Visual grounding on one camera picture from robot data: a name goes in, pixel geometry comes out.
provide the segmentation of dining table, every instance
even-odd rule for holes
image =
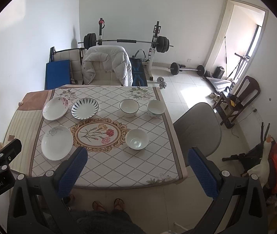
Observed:
[[[65,97],[69,108],[60,119],[48,121],[42,110],[55,97]],[[72,116],[71,107],[85,97],[95,99],[99,109],[93,117],[79,120]],[[135,116],[128,118],[120,110],[120,102],[124,99],[138,102]],[[10,168],[32,177],[42,176],[48,170],[56,170],[82,146],[88,151],[88,160],[75,187],[128,189],[180,183],[187,178],[180,144],[167,110],[158,118],[148,115],[147,103],[154,99],[164,102],[158,87],[65,85],[27,93],[5,135],[5,145],[15,138],[22,142],[22,151]],[[52,161],[42,153],[41,141],[45,133],[58,125],[70,129],[73,145],[66,157]],[[147,133],[146,148],[128,147],[125,136],[132,129]],[[92,136],[92,131],[97,130],[104,137]]]

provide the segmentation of person's foot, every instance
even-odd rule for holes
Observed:
[[[104,208],[102,203],[100,203],[99,201],[93,201],[92,207],[93,207],[94,211],[106,212],[106,209]]]
[[[124,202],[123,202],[123,200],[121,200],[119,198],[115,199],[115,201],[113,203],[113,208],[124,211]]]

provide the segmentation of door frame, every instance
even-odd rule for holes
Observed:
[[[260,45],[260,42],[262,40],[262,36],[264,34],[264,30],[268,21],[268,14],[269,14],[269,10],[263,7],[260,7],[258,5],[252,4],[252,3],[248,3],[245,1],[241,1],[241,0],[225,0],[224,5],[223,5],[223,10],[221,12],[220,15],[220,19],[219,19],[219,23],[216,29],[216,33],[214,35],[214,38],[211,42],[210,48],[208,50],[205,62],[203,64],[203,66],[205,67],[206,70],[209,70],[212,68],[217,55],[220,51],[220,48],[222,46],[223,40],[224,40],[224,36],[226,34],[226,31],[229,27],[229,23],[230,23],[230,19],[232,17],[232,12],[234,9],[234,5],[248,5],[251,7],[254,7],[256,10],[262,10],[264,11],[264,19],[263,19],[263,23],[262,23],[262,29],[260,32],[260,36],[258,39],[258,42],[256,44],[255,50],[252,54],[252,56],[250,57],[248,64],[244,70],[244,72],[242,73],[240,79],[238,80],[238,82],[236,83],[236,85],[234,86],[233,89],[236,89],[238,85],[240,85],[240,83],[242,82],[243,78],[245,77],[245,74],[248,70],[248,68],[250,67],[250,65],[252,64],[252,61],[254,59],[255,54],[257,53],[258,47]]]

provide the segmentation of doorway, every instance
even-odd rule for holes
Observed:
[[[212,74],[218,67],[221,79],[240,82],[261,41],[268,10],[238,0],[226,0],[214,41],[204,63]]]

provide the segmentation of white puffer jacket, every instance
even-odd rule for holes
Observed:
[[[129,56],[121,46],[94,46],[86,50],[82,62],[84,84],[90,84],[95,77],[94,66],[103,67],[105,73],[115,73],[123,86],[132,86],[132,67]]]

